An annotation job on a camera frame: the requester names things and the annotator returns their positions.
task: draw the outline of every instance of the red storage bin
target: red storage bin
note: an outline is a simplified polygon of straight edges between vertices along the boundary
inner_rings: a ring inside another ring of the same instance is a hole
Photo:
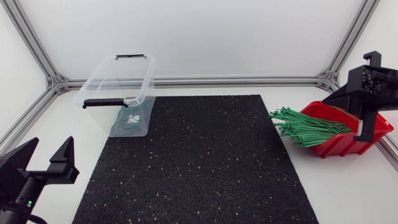
[[[322,157],[322,159],[328,156],[345,156],[351,153],[358,153],[359,155],[362,155],[374,143],[378,142],[380,138],[394,130],[392,125],[389,124],[380,114],[378,114],[376,118],[376,125],[374,127],[373,142],[359,142],[353,139],[354,136],[358,135],[357,132],[359,121],[357,119],[354,119],[344,111],[323,104],[320,101],[315,101],[309,104],[306,108],[304,108],[301,113],[314,118],[345,123],[347,127],[353,130],[353,133],[338,134],[321,145],[311,147],[313,153],[317,156]]]

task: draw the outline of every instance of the clear plastic container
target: clear plastic container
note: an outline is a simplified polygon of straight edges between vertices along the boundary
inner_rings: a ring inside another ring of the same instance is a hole
[[[110,137],[145,136],[154,105],[155,58],[117,55],[104,59],[74,97]]]

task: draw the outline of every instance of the white backdrop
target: white backdrop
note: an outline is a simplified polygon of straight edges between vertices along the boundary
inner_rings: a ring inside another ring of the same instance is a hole
[[[45,76],[0,6],[0,137],[45,91]]]
[[[341,69],[341,84],[347,82],[348,71],[364,65],[363,55],[377,50],[382,54],[381,65],[398,70],[398,1],[382,0],[377,6],[361,38]],[[398,111],[381,113],[396,130],[392,137],[398,142]]]
[[[314,76],[362,0],[21,0],[58,71],[88,78],[109,55],[148,54],[158,77]]]

